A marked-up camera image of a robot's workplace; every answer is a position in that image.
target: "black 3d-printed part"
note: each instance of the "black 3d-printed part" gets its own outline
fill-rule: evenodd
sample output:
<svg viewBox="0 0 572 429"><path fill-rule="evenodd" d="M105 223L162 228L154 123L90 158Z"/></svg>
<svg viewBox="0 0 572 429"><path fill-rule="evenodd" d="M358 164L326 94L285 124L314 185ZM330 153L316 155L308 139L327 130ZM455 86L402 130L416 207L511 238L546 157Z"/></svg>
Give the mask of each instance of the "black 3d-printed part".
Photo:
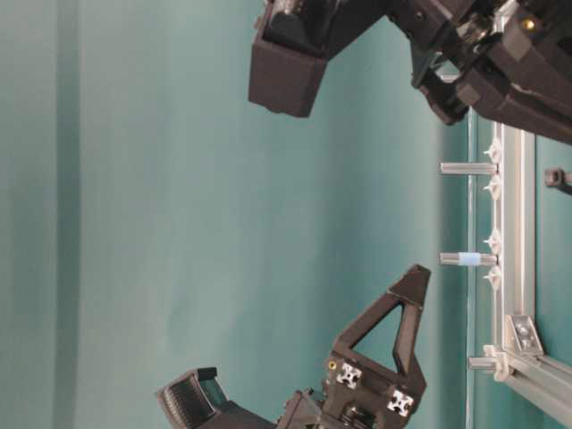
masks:
<svg viewBox="0 0 572 429"><path fill-rule="evenodd" d="M250 101L310 115L326 64L384 15L411 41L413 86L447 124L483 117L572 144L572 2L518 0L269 0L258 25ZM433 59L452 62L454 82Z"/></svg>
<svg viewBox="0 0 572 429"><path fill-rule="evenodd" d="M415 356L416 335L430 272L420 265L405 275L338 336L327 360L324 396L297 391L277 427L229 401L209 400L214 368L190 371L157 393L176 429L398 429L413 415L425 391ZM354 350L383 319L401 307L393 348L398 372Z"/></svg>

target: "screw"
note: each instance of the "screw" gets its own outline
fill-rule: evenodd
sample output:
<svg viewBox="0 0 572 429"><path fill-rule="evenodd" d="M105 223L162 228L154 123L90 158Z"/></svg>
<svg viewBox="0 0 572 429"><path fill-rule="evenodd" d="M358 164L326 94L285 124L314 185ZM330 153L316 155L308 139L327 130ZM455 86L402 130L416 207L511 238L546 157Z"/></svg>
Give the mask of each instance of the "screw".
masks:
<svg viewBox="0 0 572 429"><path fill-rule="evenodd" d="M517 331L523 337L528 337L530 335L530 331L528 331L528 329L526 329L526 326L524 326L523 324L519 324L517 326Z"/></svg>
<svg viewBox="0 0 572 429"><path fill-rule="evenodd" d="M522 28L526 31L534 31L536 29L536 24L530 18L526 18L522 21Z"/></svg>

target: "green-blue background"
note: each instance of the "green-blue background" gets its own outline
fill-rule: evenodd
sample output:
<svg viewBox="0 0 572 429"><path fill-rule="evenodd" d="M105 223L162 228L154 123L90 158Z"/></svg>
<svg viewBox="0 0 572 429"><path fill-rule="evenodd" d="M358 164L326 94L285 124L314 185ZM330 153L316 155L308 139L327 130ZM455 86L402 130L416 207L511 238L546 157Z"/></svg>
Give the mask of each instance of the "green-blue background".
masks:
<svg viewBox="0 0 572 429"><path fill-rule="evenodd" d="M333 62L310 120L249 105L260 10L3 2L3 427L167 427L152 393L211 365L274 419L413 263L433 278L411 427L464 425L467 274L437 261L467 245L467 182L438 173L467 126L409 87L388 22Z"/></svg>

